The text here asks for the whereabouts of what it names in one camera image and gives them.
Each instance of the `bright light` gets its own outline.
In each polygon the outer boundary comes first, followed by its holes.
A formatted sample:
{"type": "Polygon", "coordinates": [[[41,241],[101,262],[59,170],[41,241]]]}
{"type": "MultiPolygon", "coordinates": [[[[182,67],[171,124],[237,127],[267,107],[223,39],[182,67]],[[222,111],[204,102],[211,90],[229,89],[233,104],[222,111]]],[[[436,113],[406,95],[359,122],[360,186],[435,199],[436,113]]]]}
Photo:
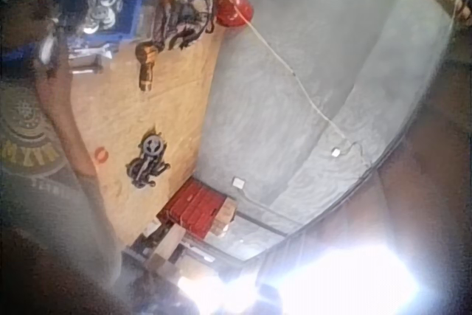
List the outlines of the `bright light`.
{"type": "Polygon", "coordinates": [[[231,314],[240,314],[251,306],[257,297],[253,275],[224,284],[218,277],[190,280],[181,277],[178,287],[195,302],[201,315],[211,314],[223,307],[231,314]]]}
{"type": "Polygon", "coordinates": [[[231,314],[241,314],[256,298],[254,275],[242,276],[226,285],[223,307],[231,314]]]}
{"type": "Polygon", "coordinates": [[[330,252],[278,288],[289,315],[393,315],[417,293],[413,277],[385,246],[330,252]]]}

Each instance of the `orange power drill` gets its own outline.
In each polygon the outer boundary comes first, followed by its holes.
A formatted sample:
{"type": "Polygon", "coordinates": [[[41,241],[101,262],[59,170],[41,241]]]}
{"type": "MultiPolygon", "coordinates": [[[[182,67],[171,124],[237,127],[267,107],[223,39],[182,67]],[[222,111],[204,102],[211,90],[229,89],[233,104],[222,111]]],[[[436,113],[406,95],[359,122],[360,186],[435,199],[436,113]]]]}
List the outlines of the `orange power drill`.
{"type": "Polygon", "coordinates": [[[151,42],[136,46],[136,59],[141,63],[139,70],[139,88],[150,91],[153,85],[153,68],[156,62],[157,48],[151,42]]]}

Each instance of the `person's hand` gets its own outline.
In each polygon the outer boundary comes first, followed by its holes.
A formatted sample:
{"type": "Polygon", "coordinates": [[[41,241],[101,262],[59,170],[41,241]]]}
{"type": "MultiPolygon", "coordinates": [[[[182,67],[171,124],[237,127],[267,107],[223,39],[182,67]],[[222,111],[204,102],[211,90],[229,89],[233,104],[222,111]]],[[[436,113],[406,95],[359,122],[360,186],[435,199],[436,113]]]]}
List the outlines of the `person's hand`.
{"type": "Polygon", "coordinates": [[[33,62],[38,101],[51,121],[72,113],[72,74],[66,36],[58,36],[58,47],[53,58],[54,69],[48,70],[39,60],[33,62]]]}

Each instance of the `wooden board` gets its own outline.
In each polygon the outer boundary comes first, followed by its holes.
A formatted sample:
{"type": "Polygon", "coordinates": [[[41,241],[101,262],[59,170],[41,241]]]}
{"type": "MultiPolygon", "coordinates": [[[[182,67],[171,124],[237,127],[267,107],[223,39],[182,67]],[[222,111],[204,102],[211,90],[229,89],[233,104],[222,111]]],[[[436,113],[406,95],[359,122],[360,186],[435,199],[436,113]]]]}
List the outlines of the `wooden board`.
{"type": "Polygon", "coordinates": [[[72,105],[87,149],[91,156],[100,146],[109,152],[97,170],[108,217],[124,244],[133,243],[194,171],[222,37],[217,27],[184,51],[158,55],[150,92],[139,90],[134,45],[122,46],[103,74],[73,80],[72,105]],[[138,190],[125,166],[153,127],[167,141],[164,160],[172,167],[154,188],[138,190]]]}

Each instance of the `person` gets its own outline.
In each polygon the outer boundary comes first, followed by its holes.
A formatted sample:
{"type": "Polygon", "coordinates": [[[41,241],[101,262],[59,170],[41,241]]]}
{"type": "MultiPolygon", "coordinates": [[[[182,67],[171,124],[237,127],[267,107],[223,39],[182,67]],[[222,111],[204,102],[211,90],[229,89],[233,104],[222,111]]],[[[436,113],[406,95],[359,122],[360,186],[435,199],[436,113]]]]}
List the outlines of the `person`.
{"type": "MultiPolygon", "coordinates": [[[[63,31],[58,31],[53,70],[37,60],[26,67],[9,71],[2,66],[1,241],[5,246],[16,235],[45,250],[57,267],[110,287],[121,269],[120,244],[74,119],[63,31]]],[[[15,248],[3,249],[2,262],[11,259],[7,250],[15,248]]]]}

